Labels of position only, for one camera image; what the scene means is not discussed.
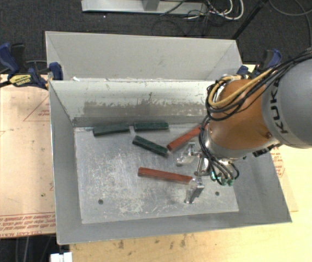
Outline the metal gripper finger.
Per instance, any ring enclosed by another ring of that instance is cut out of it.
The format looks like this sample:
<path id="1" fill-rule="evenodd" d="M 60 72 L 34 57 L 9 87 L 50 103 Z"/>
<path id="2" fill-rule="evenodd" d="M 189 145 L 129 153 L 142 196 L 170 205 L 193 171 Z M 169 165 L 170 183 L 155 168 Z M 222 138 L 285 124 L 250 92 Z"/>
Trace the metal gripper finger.
<path id="1" fill-rule="evenodd" d="M 186 197 L 184 203 L 192 204 L 195 198 L 198 198 L 204 189 L 203 180 L 198 178 L 193 178 L 190 183 L 189 187 L 186 190 Z"/>
<path id="2" fill-rule="evenodd" d="M 196 158 L 201 156 L 197 150 L 195 142 L 189 142 L 181 155 L 176 159 L 176 166 L 184 166 L 191 164 Z"/>

